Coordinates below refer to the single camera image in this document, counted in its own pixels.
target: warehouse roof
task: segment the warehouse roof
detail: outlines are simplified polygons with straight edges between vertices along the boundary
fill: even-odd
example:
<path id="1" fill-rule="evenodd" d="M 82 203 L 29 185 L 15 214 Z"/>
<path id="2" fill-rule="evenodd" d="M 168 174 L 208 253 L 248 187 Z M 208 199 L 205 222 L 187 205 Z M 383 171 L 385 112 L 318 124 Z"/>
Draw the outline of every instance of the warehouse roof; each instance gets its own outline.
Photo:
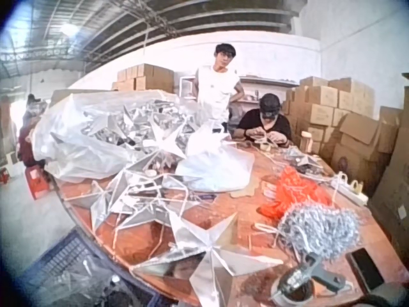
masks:
<path id="1" fill-rule="evenodd" d="M 289 33 L 307 0 L 32 0 L 0 36 L 0 78 L 90 72 L 171 38 L 228 30 Z"/>

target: white wall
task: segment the white wall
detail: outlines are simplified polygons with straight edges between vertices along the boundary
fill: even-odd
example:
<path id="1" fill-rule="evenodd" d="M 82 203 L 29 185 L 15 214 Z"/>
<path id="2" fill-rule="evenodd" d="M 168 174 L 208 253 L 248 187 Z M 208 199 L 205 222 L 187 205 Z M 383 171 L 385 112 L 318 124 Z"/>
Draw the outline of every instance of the white wall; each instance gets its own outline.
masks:
<path id="1" fill-rule="evenodd" d="M 184 36 L 148 46 L 145 51 L 139 49 L 89 73 L 71 88 L 109 90 L 119 70 L 140 63 L 169 68 L 177 77 L 194 74 L 198 66 L 214 62 L 214 49 L 221 42 L 235 46 L 237 57 L 231 68 L 239 75 L 298 82 L 321 74 L 320 43 L 316 40 L 262 31 L 228 31 Z"/>
<path id="2" fill-rule="evenodd" d="M 409 7 L 398 0 L 309 0 L 303 35 L 321 41 L 321 74 L 353 77 L 376 91 L 380 106 L 403 107 L 409 72 Z"/>
<path id="3" fill-rule="evenodd" d="M 61 90 L 69 87 L 82 75 L 82 72 L 69 70 L 46 70 L 31 75 L 22 75 L 0 80 L 0 91 L 3 88 L 12 88 L 21 85 L 15 92 L 24 92 L 23 97 L 27 99 L 32 93 L 37 98 L 49 99 L 54 90 Z"/>

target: ceiling light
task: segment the ceiling light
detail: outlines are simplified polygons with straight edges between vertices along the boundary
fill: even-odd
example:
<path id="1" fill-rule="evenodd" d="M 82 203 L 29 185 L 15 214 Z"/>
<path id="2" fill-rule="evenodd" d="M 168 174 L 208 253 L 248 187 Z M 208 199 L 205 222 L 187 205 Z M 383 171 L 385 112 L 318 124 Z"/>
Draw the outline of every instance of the ceiling light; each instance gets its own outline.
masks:
<path id="1" fill-rule="evenodd" d="M 64 24 L 61 27 L 61 32 L 69 37 L 76 35 L 78 31 L 79 31 L 79 28 L 73 24 Z"/>

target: round wooden table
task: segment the round wooden table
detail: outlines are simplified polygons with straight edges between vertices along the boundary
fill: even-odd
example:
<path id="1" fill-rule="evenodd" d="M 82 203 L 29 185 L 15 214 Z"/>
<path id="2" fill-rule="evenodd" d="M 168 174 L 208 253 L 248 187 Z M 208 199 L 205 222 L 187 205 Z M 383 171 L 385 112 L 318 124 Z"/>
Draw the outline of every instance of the round wooden table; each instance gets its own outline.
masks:
<path id="1" fill-rule="evenodd" d="M 273 170 L 272 162 L 253 148 L 246 149 L 256 156 L 252 170 L 252 177 L 261 178 L 265 175 L 271 175 Z M 106 185 L 110 178 L 101 180 L 102 186 Z M 85 180 L 80 184 L 70 184 L 56 180 L 57 192 L 61 199 L 72 198 L 91 191 L 91 180 Z M 252 226 L 254 223 L 271 224 L 274 223 L 267 217 L 257 213 L 257 208 L 262 204 L 269 202 L 268 198 L 263 195 L 261 184 L 255 190 L 254 196 L 244 196 L 241 198 L 232 198 L 229 193 L 220 193 L 215 201 L 210 205 L 210 210 L 196 206 L 187 210 L 183 217 L 194 224 L 205 229 L 213 226 L 231 214 L 238 214 L 238 243 L 239 245 L 249 248 L 249 236 L 256 231 Z M 351 201 L 341 194 L 336 196 L 338 207 L 349 208 L 354 210 L 362 221 L 360 229 L 362 245 L 356 248 L 365 247 L 371 255 L 373 261 L 379 268 L 385 282 L 390 281 L 409 281 L 409 273 L 400 261 L 387 237 L 378 226 L 370 211 L 354 205 Z M 135 264 L 141 263 L 148 259 L 148 255 L 157 246 L 160 237 L 161 225 L 152 222 L 141 226 L 128 228 L 118 232 L 118 238 L 115 248 L 114 225 L 116 214 L 111 214 L 105 223 L 93 233 L 91 228 L 91 215 L 89 210 L 76 207 L 67 201 L 63 205 L 71 215 L 73 220 L 109 255 L 112 261 L 120 264 L 124 269 Z M 229 306 L 273 306 L 269 301 L 270 290 L 274 280 L 286 272 L 291 266 L 294 266 L 293 255 L 289 251 L 283 251 L 279 248 L 272 248 L 274 238 L 269 234 L 251 235 L 251 250 L 272 258 L 279 258 L 284 261 L 284 265 L 261 271 L 259 273 L 234 278 L 230 295 Z M 169 243 L 174 242 L 172 231 L 165 227 L 164 236 L 161 245 L 156 250 L 155 255 L 159 255 L 169 249 Z M 336 296 L 328 296 L 328 292 L 316 284 L 316 298 L 309 306 L 336 306 L 342 303 L 355 300 L 362 295 L 357 280 L 353 275 L 351 268 L 342 256 L 334 263 L 325 263 L 327 270 L 340 273 L 346 276 L 346 279 L 353 283 L 354 288 L 341 292 Z M 199 301 L 190 287 L 175 286 L 166 278 L 155 276 L 139 275 L 138 278 L 149 284 L 156 291 L 176 300 L 199 306 Z"/>

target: white tank top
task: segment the white tank top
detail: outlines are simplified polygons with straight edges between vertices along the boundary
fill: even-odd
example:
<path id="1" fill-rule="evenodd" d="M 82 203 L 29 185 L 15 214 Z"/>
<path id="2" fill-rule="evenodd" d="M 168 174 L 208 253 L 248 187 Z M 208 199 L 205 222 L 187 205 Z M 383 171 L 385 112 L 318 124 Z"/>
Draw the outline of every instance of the white tank top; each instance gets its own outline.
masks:
<path id="1" fill-rule="evenodd" d="M 201 106 L 199 122 L 203 124 L 213 120 L 221 124 L 229 120 L 229 100 L 240 78 L 232 70 L 216 72 L 212 66 L 199 68 L 199 96 L 197 102 Z"/>

